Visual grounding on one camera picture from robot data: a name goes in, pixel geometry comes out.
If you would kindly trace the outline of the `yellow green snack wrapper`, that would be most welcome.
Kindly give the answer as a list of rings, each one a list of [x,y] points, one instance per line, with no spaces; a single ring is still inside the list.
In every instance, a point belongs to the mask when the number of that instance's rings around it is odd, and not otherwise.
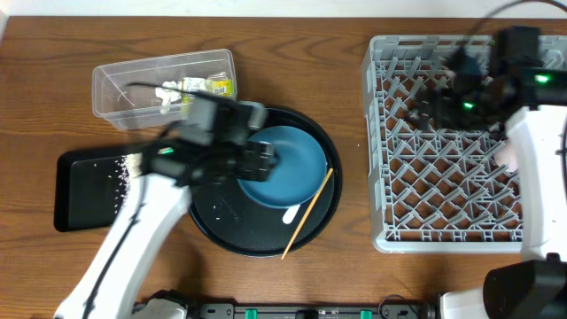
[[[191,105],[193,104],[194,96],[190,94],[190,91],[203,90],[222,97],[235,96],[233,80],[225,72],[212,74],[207,78],[183,77],[178,84],[183,91],[181,94],[183,102],[181,115],[183,119],[189,117]]]

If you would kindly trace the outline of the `white tissue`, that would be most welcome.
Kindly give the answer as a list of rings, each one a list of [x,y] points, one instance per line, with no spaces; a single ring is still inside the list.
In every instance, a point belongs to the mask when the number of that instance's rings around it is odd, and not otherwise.
[[[182,95],[180,93],[181,88],[181,82],[171,81],[163,82],[160,87],[155,89],[156,97],[161,100],[161,107],[159,109],[161,114],[168,113],[170,105],[182,100]]]

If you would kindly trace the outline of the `white pink cup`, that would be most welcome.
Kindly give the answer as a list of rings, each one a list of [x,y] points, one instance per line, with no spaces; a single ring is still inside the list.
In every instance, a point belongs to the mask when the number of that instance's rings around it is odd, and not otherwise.
[[[506,167],[507,172],[515,173],[518,170],[517,156],[509,140],[504,142],[493,157],[499,167]]]

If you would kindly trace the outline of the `blue plate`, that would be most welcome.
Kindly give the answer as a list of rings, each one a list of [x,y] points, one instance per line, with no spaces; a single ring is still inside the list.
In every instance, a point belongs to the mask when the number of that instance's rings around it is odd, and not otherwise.
[[[267,181],[237,181],[249,199],[270,208],[287,208],[304,203],[319,190],[327,174],[327,159],[319,142],[306,131],[274,126],[249,140],[270,143],[276,153]]]

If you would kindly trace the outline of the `pile of white rice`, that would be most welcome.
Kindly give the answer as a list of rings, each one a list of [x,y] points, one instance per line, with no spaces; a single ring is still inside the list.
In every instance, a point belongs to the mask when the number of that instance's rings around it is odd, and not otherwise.
[[[140,175],[141,159],[141,153],[130,153],[100,159],[91,166],[96,203],[102,205],[100,211],[112,218],[120,211],[132,181]]]

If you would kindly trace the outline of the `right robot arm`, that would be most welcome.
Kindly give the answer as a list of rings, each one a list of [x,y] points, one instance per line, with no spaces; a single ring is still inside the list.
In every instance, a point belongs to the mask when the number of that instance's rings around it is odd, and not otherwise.
[[[522,197],[522,260],[487,273],[477,289],[439,297],[438,318],[566,316],[566,72],[540,58],[540,30],[509,27],[493,37],[488,74],[460,46],[448,58],[450,89],[429,89],[408,122],[471,131],[503,125]]]

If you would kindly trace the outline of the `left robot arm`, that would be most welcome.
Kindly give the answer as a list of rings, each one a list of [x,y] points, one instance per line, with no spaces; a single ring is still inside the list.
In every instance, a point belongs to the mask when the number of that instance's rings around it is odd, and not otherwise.
[[[267,108],[196,92],[188,115],[140,145],[140,174],[105,240],[57,318],[128,318],[165,239],[187,214],[191,191],[230,178],[265,181],[273,145],[252,142]]]

